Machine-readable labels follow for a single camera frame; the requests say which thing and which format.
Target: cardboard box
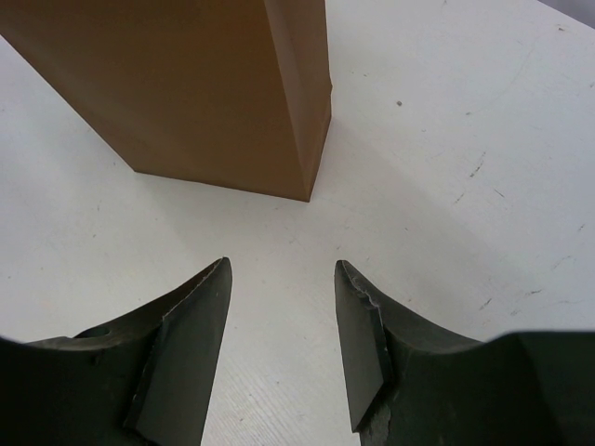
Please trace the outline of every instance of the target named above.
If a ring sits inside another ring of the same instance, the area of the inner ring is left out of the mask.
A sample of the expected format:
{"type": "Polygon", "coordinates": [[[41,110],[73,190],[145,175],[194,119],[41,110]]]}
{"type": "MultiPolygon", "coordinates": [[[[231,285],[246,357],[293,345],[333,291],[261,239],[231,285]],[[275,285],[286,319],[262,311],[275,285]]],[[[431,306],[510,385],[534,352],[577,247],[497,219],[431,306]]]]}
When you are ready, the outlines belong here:
{"type": "Polygon", "coordinates": [[[137,172],[309,200],[331,116],[324,0],[2,9],[2,35],[137,172]]]}

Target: scratch mark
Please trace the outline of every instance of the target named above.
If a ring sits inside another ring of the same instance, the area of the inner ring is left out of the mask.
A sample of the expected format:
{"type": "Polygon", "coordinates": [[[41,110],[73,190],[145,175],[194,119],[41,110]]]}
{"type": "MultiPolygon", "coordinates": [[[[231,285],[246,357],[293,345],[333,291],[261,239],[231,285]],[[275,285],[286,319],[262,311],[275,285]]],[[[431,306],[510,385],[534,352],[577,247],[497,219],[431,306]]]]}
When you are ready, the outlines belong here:
{"type": "Polygon", "coordinates": [[[455,202],[453,203],[453,206],[454,206],[455,204],[457,204],[458,202],[460,202],[460,201],[461,201],[461,198],[463,198],[464,196],[465,196],[465,192],[461,193],[461,196],[460,196],[460,197],[458,197],[458,198],[455,200],[455,202]]]}
{"type": "Polygon", "coordinates": [[[551,267],[551,270],[554,271],[559,265],[562,264],[562,262],[564,262],[565,260],[569,260],[573,258],[572,256],[566,256],[566,257],[562,257],[560,260],[558,260],[553,267],[551,267]]]}
{"type": "Polygon", "coordinates": [[[488,305],[490,305],[490,302],[492,302],[492,297],[490,297],[489,299],[487,299],[487,301],[480,307],[479,311],[483,310],[485,307],[487,307],[488,305]]]}
{"type": "Polygon", "coordinates": [[[469,178],[473,178],[477,175],[477,173],[480,171],[480,169],[483,166],[483,158],[485,158],[485,152],[482,153],[482,157],[480,158],[480,163],[479,165],[475,168],[475,170],[473,172],[471,172],[471,175],[469,175],[469,178]]]}
{"type": "Polygon", "coordinates": [[[538,290],[535,290],[535,291],[529,291],[529,292],[525,293],[524,295],[525,295],[526,297],[529,297],[530,295],[538,295],[538,294],[539,294],[539,293],[541,293],[542,291],[543,291],[543,288],[540,288],[540,289],[538,289],[538,290]]]}
{"type": "Polygon", "coordinates": [[[554,302],[553,304],[549,304],[546,305],[544,307],[541,307],[540,309],[545,309],[545,308],[550,308],[550,307],[556,307],[557,305],[576,305],[576,304],[580,304],[581,302],[584,302],[582,300],[576,300],[576,301],[572,301],[572,300],[561,300],[559,302],[554,302]]]}
{"type": "MultiPolygon", "coordinates": [[[[498,95],[496,95],[495,98],[490,100],[487,104],[485,104],[479,110],[474,111],[474,113],[484,112],[485,110],[492,107],[496,102],[498,102],[498,100],[500,98],[502,98],[505,94],[507,94],[509,92],[509,90],[512,88],[512,86],[519,80],[519,77],[521,77],[521,74],[524,72],[524,69],[527,66],[527,63],[529,63],[529,59],[533,55],[533,52],[536,50],[537,40],[539,40],[539,37],[541,37],[541,36],[538,36],[535,39],[535,41],[533,42],[533,44],[531,45],[531,49],[525,56],[524,60],[521,63],[521,66],[519,67],[519,70],[512,77],[512,80],[509,82],[509,84],[498,95]]],[[[468,111],[466,114],[467,114],[467,116],[469,116],[471,114],[471,111],[468,111]]]]}

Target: brown box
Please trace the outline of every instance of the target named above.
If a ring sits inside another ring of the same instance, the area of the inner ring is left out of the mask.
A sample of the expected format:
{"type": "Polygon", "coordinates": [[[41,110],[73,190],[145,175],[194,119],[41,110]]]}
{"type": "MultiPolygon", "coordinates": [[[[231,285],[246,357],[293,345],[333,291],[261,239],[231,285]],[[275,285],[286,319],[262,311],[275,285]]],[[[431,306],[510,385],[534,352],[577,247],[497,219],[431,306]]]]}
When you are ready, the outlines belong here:
{"type": "Polygon", "coordinates": [[[309,200],[324,0],[4,0],[0,31],[136,171],[309,200]]]}

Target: white table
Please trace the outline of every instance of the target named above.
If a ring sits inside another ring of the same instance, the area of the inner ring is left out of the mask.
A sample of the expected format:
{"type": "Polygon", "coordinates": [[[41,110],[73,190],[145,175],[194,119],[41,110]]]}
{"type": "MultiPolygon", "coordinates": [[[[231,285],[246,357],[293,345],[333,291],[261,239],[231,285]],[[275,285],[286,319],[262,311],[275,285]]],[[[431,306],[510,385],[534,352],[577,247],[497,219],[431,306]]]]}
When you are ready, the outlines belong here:
{"type": "Polygon", "coordinates": [[[133,173],[0,44],[0,333],[75,335],[220,256],[204,445],[356,445],[333,270],[487,339],[595,325],[595,30],[536,0],[328,0],[309,204],[133,173]]]}

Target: dark speck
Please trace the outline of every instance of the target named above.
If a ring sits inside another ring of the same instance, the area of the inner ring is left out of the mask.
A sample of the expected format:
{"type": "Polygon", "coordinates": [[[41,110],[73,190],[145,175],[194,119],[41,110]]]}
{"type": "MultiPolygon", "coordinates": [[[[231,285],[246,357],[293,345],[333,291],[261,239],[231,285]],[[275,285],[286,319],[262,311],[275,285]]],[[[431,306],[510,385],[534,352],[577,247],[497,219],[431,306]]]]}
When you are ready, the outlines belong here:
{"type": "Polygon", "coordinates": [[[483,310],[488,305],[490,305],[490,302],[492,302],[492,297],[490,297],[489,299],[487,299],[487,301],[480,307],[480,311],[483,310]]]}

